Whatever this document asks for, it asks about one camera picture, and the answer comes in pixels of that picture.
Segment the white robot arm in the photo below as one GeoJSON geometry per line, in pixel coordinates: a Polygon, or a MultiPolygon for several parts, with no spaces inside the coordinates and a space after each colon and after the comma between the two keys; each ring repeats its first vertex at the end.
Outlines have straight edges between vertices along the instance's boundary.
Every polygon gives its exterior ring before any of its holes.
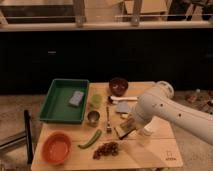
{"type": "Polygon", "coordinates": [[[145,90],[132,108],[134,119],[150,123],[154,116],[170,121],[213,146],[213,116],[172,100],[174,89],[166,81],[158,81],[145,90]]]}

